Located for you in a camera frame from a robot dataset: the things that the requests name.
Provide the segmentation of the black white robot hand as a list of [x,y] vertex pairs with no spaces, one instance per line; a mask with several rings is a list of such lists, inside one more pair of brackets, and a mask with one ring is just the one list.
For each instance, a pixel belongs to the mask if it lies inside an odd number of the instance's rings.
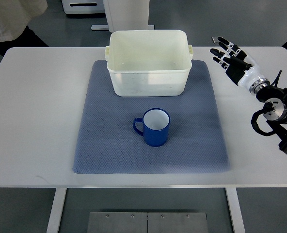
[[248,53],[223,37],[217,39],[223,51],[210,49],[213,60],[225,70],[235,85],[245,88],[253,95],[270,85],[270,81],[260,73],[259,65]]

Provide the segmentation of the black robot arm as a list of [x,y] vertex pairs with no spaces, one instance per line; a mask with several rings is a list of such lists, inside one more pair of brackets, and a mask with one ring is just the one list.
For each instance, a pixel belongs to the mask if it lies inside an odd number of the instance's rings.
[[[277,135],[281,139],[278,144],[279,150],[287,155],[287,88],[277,87],[281,73],[279,71],[273,83],[259,79],[251,85],[251,94],[264,103],[263,108],[253,114],[251,125],[253,130],[260,135]],[[266,123],[271,128],[270,132],[265,132],[259,127],[257,119],[260,115],[266,119]]]

